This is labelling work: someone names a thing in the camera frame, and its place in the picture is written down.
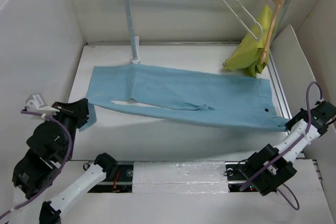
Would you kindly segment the light blue trousers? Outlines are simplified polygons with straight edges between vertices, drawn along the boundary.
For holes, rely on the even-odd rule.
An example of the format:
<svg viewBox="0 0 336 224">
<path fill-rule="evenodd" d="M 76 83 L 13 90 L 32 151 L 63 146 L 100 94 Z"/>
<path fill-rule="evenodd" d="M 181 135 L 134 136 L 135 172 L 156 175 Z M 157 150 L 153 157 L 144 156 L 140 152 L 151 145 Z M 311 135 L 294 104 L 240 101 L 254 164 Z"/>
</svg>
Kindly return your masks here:
<svg viewBox="0 0 336 224">
<path fill-rule="evenodd" d="M 267 79 L 147 65 L 96 66 L 86 98 L 87 126 L 96 107 L 132 115 L 212 127 L 283 132 Z"/>
</svg>

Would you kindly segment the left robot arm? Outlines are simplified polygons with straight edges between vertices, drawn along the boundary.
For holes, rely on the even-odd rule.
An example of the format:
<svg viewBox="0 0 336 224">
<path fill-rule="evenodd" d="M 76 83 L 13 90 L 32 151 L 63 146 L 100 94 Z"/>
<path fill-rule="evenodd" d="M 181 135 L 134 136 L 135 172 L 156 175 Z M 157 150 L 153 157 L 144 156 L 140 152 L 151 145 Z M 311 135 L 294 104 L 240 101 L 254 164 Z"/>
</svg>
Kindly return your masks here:
<svg viewBox="0 0 336 224">
<path fill-rule="evenodd" d="M 22 114 L 38 117 L 38 125 L 26 141 L 28 151 L 13 171 L 13 207 L 1 215 L 9 223 L 61 223 L 66 213 L 96 184 L 117 175 L 118 161 L 107 153 L 88 164 L 84 174 L 50 200 L 45 194 L 72 157 L 76 131 L 89 121 L 86 98 L 48 106 L 40 94 L 26 100 Z"/>
</svg>

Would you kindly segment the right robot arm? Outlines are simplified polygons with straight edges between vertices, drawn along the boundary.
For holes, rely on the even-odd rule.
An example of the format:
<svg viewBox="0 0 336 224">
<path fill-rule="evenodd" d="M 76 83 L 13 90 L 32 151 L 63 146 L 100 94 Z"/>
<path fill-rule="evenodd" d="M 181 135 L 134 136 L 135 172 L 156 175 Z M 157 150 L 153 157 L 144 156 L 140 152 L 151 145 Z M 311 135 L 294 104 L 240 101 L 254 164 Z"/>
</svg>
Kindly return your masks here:
<svg viewBox="0 0 336 224">
<path fill-rule="evenodd" d="M 262 196 L 276 191 L 296 174 L 293 164 L 298 154 L 327 132 L 329 121 L 334 117 L 335 106 L 327 101 L 316 102 L 310 111 L 301 109 L 285 124 L 289 134 L 280 144 L 266 145 L 238 169 L 247 179 L 239 190 L 253 186 Z"/>
</svg>

